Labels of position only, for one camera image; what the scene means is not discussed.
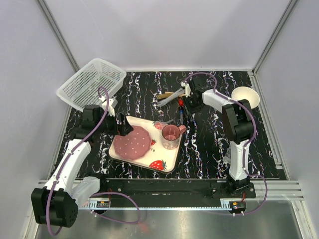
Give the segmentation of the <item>blue capped test tube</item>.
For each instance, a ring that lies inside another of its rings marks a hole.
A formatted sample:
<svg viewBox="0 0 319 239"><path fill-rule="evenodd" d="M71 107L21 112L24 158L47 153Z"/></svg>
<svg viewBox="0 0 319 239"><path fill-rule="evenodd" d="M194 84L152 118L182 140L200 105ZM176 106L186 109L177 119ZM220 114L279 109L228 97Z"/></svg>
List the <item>blue capped test tube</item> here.
<svg viewBox="0 0 319 239"><path fill-rule="evenodd" d="M180 110L180 124L183 125L184 123L184 113L183 110Z"/></svg>

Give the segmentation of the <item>white squeeze bottle red cap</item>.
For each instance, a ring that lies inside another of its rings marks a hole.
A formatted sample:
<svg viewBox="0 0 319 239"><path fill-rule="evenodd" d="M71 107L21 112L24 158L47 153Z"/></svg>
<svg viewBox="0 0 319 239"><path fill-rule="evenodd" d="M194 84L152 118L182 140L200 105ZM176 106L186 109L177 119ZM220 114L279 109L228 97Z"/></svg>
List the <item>white squeeze bottle red cap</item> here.
<svg viewBox="0 0 319 239"><path fill-rule="evenodd" d="M182 100L182 98L178 98L178 105L182 108L184 107L184 102Z"/></svg>

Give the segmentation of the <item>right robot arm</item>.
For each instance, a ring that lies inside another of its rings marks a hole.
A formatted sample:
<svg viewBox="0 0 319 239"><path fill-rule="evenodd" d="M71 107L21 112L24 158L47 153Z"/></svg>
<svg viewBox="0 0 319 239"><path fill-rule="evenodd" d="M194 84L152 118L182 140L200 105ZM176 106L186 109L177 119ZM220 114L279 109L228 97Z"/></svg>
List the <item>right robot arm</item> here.
<svg viewBox="0 0 319 239"><path fill-rule="evenodd" d="M252 177L247 169L249 148L256 137L256 123L247 99L234 100L217 91L217 80L207 72L197 72L186 77L181 85L186 96L182 98L188 117L204 105L222 113L224 133L230 143L230 169L226 191L238 197L250 184Z"/></svg>

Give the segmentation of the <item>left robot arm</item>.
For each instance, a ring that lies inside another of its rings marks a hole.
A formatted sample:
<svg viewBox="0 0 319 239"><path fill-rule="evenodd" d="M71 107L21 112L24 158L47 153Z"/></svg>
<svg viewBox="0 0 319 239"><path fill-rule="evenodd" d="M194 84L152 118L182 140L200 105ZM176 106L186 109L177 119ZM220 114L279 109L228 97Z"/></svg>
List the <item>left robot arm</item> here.
<svg viewBox="0 0 319 239"><path fill-rule="evenodd" d="M43 188L35 188L31 193L35 221L38 224L69 228L74 224L79 208L93 194L103 197L108 190L105 182L88 176L74 186L75 178L100 133L125 136L131 131L133 127L124 114L116 117L101 106L86 106L55 172Z"/></svg>

